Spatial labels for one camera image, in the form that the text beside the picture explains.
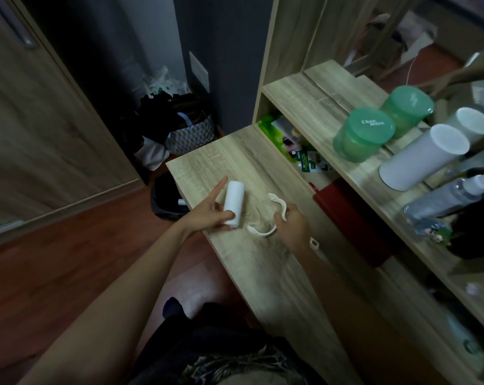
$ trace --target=green lid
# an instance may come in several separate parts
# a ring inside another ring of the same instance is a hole
[[[392,102],[406,114],[419,122],[433,113],[435,103],[431,97],[413,86],[399,86],[390,94]]]
[[[392,119],[376,108],[356,108],[346,126],[348,134],[362,144],[385,144],[395,132]]]

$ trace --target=green plastic container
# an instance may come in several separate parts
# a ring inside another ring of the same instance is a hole
[[[395,132],[392,119],[376,108],[356,108],[333,140],[338,155],[363,162],[388,142]]]
[[[395,124],[394,139],[403,137],[426,116],[433,113],[435,103],[431,97],[413,86],[399,86],[380,108]]]

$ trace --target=clothes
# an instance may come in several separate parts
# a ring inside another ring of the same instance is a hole
[[[167,318],[142,350],[129,385],[326,385],[284,338],[259,330],[194,329],[185,315]]]

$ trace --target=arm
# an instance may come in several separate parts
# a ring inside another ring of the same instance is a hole
[[[286,217],[285,222],[276,213],[277,231],[302,265],[336,335],[366,383],[448,384],[365,298],[310,249],[308,221],[295,205],[289,205]]]
[[[226,182],[227,177],[90,304],[20,385],[117,383],[129,369],[136,344],[185,240],[193,232],[234,217],[231,211],[216,211],[215,198]]]
[[[418,85],[432,98],[444,98],[445,89],[455,83],[469,83],[484,79],[484,61],[454,70],[429,82]]]

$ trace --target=wooden desk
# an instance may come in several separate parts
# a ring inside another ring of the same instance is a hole
[[[271,226],[277,204],[267,193],[295,202],[330,256],[359,257],[312,199],[312,190],[255,126],[246,127],[167,164],[190,207],[218,181],[245,184],[241,227],[208,234],[213,248],[258,321],[284,336],[328,383],[361,384],[303,269],[275,234],[259,238],[245,227]],[[225,190],[220,194],[222,201]]]

